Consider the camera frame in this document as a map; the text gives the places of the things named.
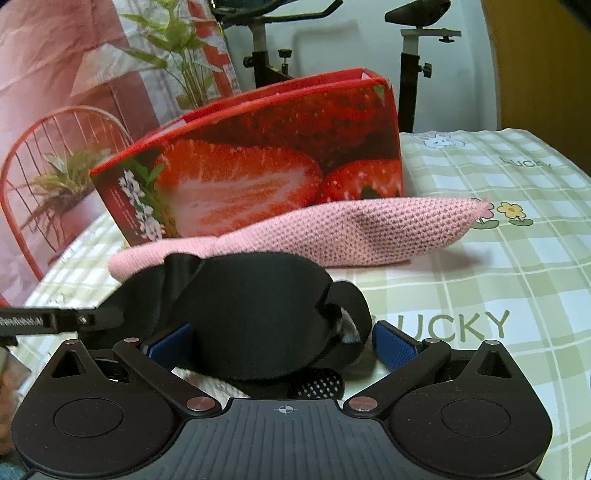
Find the black eye mask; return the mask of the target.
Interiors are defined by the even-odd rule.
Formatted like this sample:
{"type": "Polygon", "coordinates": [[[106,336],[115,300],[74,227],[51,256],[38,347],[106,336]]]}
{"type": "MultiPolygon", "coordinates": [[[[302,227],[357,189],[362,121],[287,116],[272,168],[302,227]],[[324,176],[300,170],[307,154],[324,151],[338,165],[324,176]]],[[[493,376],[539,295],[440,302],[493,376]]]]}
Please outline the black eye mask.
{"type": "Polygon", "coordinates": [[[107,349],[189,325],[175,368],[228,383],[257,399],[339,399],[339,372],[356,362],[373,322],[362,292],[314,262],[286,253],[201,259],[170,254],[102,302],[121,326],[85,336],[107,349]]]}

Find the wooden door panel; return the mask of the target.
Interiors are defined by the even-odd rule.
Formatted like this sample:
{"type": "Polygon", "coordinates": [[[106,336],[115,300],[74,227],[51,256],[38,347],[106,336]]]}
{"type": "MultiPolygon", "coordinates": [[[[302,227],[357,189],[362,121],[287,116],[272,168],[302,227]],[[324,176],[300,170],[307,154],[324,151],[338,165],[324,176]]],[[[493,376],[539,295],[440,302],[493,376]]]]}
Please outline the wooden door panel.
{"type": "Polygon", "coordinates": [[[561,1],[484,1],[499,125],[590,171],[590,29],[561,1]]]}

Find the pink knitted pouch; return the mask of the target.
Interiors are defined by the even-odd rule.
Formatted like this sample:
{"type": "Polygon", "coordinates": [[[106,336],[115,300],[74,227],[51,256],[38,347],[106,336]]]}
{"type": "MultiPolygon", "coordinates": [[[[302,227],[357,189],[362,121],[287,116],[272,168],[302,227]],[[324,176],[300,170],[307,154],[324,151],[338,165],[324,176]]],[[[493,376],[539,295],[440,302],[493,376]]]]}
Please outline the pink knitted pouch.
{"type": "Polygon", "coordinates": [[[173,253],[209,258],[283,252],[322,267],[375,267],[409,261],[461,239],[489,210],[478,199],[403,197],[329,202],[290,211],[220,236],[164,239],[114,254],[119,282],[173,253]]]}

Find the checkered bunny tablecloth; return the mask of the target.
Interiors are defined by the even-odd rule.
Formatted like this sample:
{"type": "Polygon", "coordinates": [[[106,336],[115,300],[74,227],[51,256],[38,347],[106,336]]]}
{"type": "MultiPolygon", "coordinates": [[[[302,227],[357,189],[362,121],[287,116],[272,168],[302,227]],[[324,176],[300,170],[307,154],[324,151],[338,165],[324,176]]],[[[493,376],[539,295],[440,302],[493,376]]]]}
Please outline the checkered bunny tablecloth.
{"type": "MultiPolygon", "coordinates": [[[[553,426],[544,479],[590,475],[590,178],[519,129],[406,134],[404,197],[478,199],[489,210],[455,243],[409,261],[329,268],[363,291],[370,312],[408,335],[472,349],[502,342],[553,426]]],[[[28,298],[88,308],[118,285],[125,250],[102,215],[28,298]]]]}

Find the black exercise bike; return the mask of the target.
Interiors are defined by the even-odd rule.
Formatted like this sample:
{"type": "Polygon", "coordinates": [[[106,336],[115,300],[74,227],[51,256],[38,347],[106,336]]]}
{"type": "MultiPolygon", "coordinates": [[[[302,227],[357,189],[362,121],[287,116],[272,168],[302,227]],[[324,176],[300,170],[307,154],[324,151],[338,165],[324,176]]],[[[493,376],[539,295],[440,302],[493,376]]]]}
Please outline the black exercise bike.
{"type": "Polygon", "coordinates": [[[243,66],[252,68],[253,82],[263,87],[322,72],[365,67],[378,71],[378,62],[397,62],[399,73],[387,74],[397,87],[400,130],[415,127],[419,78],[429,78],[433,65],[424,63],[420,40],[433,37],[453,43],[459,30],[436,25],[450,10],[450,1],[399,1],[377,22],[377,29],[395,25],[402,41],[377,40],[372,24],[346,18],[337,10],[344,1],[312,1],[308,12],[290,11],[289,1],[211,1],[208,6],[222,30],[245,27],[252,35],[243,66]],[[368,42],[366,35],[374,42],[368,42]]]}

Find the red strawberry cardboard box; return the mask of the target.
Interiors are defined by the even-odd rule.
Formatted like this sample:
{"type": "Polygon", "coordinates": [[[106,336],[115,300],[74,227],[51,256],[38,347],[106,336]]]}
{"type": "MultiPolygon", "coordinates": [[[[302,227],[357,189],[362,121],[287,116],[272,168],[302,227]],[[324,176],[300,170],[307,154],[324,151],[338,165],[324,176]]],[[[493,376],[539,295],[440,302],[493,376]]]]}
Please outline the red strawberry cardboard box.
{"type": "Polygon", "coordinates": [[[276,83],[169,122],[91,171],[131,245],[218,236],[404,192],[391,83],[363,68],[276,83]]]}

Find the potted plant pink pot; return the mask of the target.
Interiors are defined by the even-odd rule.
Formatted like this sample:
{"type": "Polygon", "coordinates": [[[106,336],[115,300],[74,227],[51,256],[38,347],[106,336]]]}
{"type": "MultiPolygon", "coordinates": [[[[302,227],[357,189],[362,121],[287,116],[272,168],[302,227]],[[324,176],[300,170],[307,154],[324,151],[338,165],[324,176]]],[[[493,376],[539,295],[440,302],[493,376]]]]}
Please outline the potted plant pink pot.
{"type": "Polygon", "coordinates": [[[101,146],[41,154],[45,171],[14,188],[25,201],[20,230],[32,248],[49,244],[50,250],[57,251],[65,237],[59,226],[62,217],[94,190],[90,171],[110,156],[111,150],[101,146]]]}

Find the red patterned curtain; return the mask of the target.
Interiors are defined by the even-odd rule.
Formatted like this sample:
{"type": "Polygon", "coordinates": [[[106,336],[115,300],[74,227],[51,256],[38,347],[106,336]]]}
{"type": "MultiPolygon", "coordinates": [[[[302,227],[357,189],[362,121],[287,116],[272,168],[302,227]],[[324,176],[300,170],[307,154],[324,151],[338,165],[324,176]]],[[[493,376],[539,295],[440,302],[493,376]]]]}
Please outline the red patterned curtain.
{"type": "MultiPolygon", "coordinates": [[[[86,105],[116,116],[132,138],[190,111],[176,103],[179,87],[161,70],[143,69],[123,49],[139,38],[122,12],[145,1],[5,1],[1,5],[1,168],[14,142],[42,116],[86,105]]],[[[238,93],[221,27],[207,1],[179,1],[211,43],[211,101],[238,93]]],[[[1,301],[20,306],[41,282],[25,264],[1,208],[1,301]]]]}

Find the tall green plant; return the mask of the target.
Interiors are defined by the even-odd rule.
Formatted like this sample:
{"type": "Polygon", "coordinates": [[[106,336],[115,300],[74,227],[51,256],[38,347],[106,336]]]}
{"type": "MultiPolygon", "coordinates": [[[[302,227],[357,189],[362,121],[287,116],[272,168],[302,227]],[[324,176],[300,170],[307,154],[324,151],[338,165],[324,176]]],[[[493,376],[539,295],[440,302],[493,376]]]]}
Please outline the tall green plant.
{"type": "Polygon", "coordinates": [[[205,58],[204,49],[211,43],[199,38],[179,1],[145,1],[119,18],[131,24],[139,38],[136,46],[123,51],[143,69],[161,70],[178,85],[180,109],[193,110],[211,101],[214,75],[220,69],[205,58]]]}

